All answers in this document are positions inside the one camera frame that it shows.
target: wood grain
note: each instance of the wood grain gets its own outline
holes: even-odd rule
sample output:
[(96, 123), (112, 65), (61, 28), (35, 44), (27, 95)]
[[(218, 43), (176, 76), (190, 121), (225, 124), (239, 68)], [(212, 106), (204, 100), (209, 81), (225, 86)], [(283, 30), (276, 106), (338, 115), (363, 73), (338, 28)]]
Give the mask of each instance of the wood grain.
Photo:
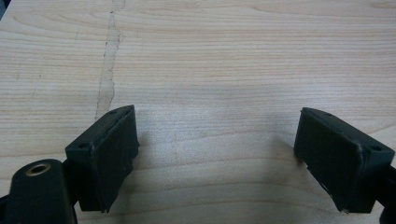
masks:
[(0, 60), (1, 195), (134, 104), (135, 170), (79, 223), (378, 221), (338, 213), (292, 146), (309, 106), (396, 148), (395, 1), (13, 0)]

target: black clamp jaw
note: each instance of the black clamp jaw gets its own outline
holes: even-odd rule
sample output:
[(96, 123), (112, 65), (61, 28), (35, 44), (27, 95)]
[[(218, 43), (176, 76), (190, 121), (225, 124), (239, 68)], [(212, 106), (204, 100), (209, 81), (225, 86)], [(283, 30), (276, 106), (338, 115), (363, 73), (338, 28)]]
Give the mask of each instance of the black clamp jaw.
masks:
[(138, 147), (134, 106), (106, 113), (66, 148), (66, 161), (35, 161), (12, 177), (0, 224), (77, 224), (76, 202), (82, 211), (108, 212)]
[(370, 213), (379, 201), (385, 207), (380, 223), (396, 223), (392, 149), (332, 114), (303, 108), (294, 153), (339, 211)]

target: wooden table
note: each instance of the wooden table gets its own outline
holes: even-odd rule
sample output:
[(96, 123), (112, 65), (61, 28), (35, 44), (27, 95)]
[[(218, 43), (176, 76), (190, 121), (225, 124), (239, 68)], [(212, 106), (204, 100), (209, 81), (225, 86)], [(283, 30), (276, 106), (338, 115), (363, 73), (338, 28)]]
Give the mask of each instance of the wooden table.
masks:
[(378, 221), (339, 213), (292, 146), (309, 106), (396, 148), (393, 0), (13, 0), (0, 57), (0, 195), (134, 104), (135, 170), (79, 223)]

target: metal ring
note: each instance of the metal ring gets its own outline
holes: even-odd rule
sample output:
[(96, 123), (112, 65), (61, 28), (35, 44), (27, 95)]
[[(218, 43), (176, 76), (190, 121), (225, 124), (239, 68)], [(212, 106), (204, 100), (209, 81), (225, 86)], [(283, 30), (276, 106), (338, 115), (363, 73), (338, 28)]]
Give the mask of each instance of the metal ring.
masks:
[(27, 176), (42, 175), (46, 173), (49, 169), (50, 169), (50, 164), (39, 163), (37, 165), (30, 167), (29, 170), (26, 171), (26, 175)]

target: screw hole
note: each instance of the screw hole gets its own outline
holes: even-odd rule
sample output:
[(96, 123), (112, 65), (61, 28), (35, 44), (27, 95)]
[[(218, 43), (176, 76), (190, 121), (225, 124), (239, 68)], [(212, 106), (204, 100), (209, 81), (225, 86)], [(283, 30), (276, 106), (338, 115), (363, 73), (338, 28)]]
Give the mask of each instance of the screw hole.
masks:
[(48, 163), (40, 163), (27, 170), (26, 175), (27, 176), (42, 175), (46, 173), (49, 169), (50, 169), (50, 165)]
[(80, 148), (84, 148), (84, 147), (88, 147), (90, 144), (88, 144), (88, 143), (81, 143), (81, 144), (79, 144), (78, 146), (80, 147)]
[(370, 148), (374, 151), (382, 151), (382, 147), (371, 146)]

